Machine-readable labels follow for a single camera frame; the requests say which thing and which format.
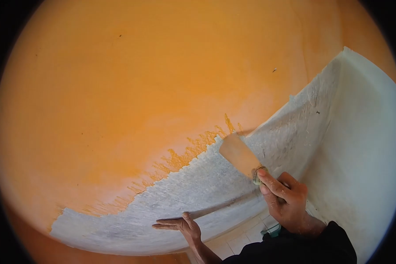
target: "wall putty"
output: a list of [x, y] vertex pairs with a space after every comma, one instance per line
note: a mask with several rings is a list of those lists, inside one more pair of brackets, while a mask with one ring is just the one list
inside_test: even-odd
[[311, 213], [342, 226], [365, 263], [396, 210], [396, 84], [347, 48], [331, 123], [302, 182]]
[[[330, 123], [341, 61], [333, 59], [299, 94], [290, 97], [267, 122], [244, 139], [269, 171], [300, 178]], [[256, 186], [219, 153], [222, 143], [208, 146], [179, 172], [135, 196], [124, 212], [90, 216], [65, 208], [50, 235], [80, 249], [120, 255], [166, 253], [187, 246], [180, 232], [155, 230], [156, 219], [180, 217], [241, 196], [254, 196], [198, 218], [202, 239], [216, 236], [266, 207]]]

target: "putty knife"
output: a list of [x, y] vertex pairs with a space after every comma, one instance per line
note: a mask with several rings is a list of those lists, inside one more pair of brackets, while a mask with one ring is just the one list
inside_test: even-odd
[[258, 178], [257, 170], [268, 170], [261, 165], [257, 157], [252, 153], [247, 145], [239, 138], [236, 133], [224, 138], [220, 146], [219, 153], [232, 165], [242, 172], [246, 177], [252, 179], [253, 183], [260, 185], [262, 182]]

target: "floor tile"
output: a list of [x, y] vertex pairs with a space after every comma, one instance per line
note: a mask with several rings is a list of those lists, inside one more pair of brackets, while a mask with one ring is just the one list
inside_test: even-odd
[[259, 217], [261, 220], [264, 220], [264, 219], [266, 219], [269, 215], [270, 215], [270, 213], [269, 213], [269, 208], [267, 207], [263, 212], [261, 212], [261, 213], [258, 215], [258, 217]]
[[255, 216], [253, 219], [248, 220], [247, 222], [243, 223], [240, 228], [243, 231], [247, 231], [254, 226], [258, 225], [258, 223], [261, 222], [261, 219], [258, 216]]
[[245, 233], [227, 242], [227, 244], [232, 249], [233, 253], [235, 253], [236, 255], [242, 251], [245, 245], [248, 245], [250, 243], [251, 241], [248, 239]]
[[265, 219], [263, 219], [263, 223], [266, 225], [266, 227], [272, 228], [273, 226], [277, 225], [279, 222], [277, 222], [271, 215]]
[[235, 228], [235, 229], [233, 229], [233, 230], [230, 230], [230, 231], [227, 232], [226, 234], [221, 235], [221, 236], [218, 237], [218, 238], [220, 238], [221, 240], [227, 242], [227, 241], [230, 241], [230, 240], [233, 240], [233, 239], [237, 238], [237, 237], [240, 236], [243, 232], [244, 232], [244, 231], [242, 230], [241, 226], [239, 226], [239, 227], [237, 227], [237, 228]]
[[261, 242], [263, 241], [263, 236], [261, 235], [261, 231], [263, 230], [267, 230], [267, 227], [263, 222], [259, 222], [256, 226], [246, 231], [245, 234], [251, 243]]
[[219, 244], [219, 243], [216, 244], [216, 243], [211, 243], [211, 241], [210, 241], [208, 243], [205, 243], [205, 245], [209, 249], [211, 249], [217, 256], [219, 256], [222, 260], [234, 255], [232, 249], [226, 242], [221, 243], [221, 244]]

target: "forearm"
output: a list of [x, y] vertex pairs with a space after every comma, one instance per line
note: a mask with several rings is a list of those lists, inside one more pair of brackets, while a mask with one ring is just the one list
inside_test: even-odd
[[302, 226], [299, 228], [298, 233], [301, 235], [305, 235], [307, 237], [316, 238], [319, 236], [322, 231], [327, 227], [319, 219], [306, 214], [305, 219], [303, 220]]
[[209, 249], [201, 240], [188, 242], [195, 258], [200, 264], [216, 264], [221, 263], [222, 259]]

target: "left hand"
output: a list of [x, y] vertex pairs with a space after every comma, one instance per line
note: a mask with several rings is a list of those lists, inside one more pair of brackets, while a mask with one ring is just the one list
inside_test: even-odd
[[157, 220], [157, 224], [152, 225], [155, 229], [179, 230], [185, 237], [188, 244], [201, 242], [201, 230], [197, 223], [190, 218], [188, 212], [182, 214], [182, 218], [170, 220]]

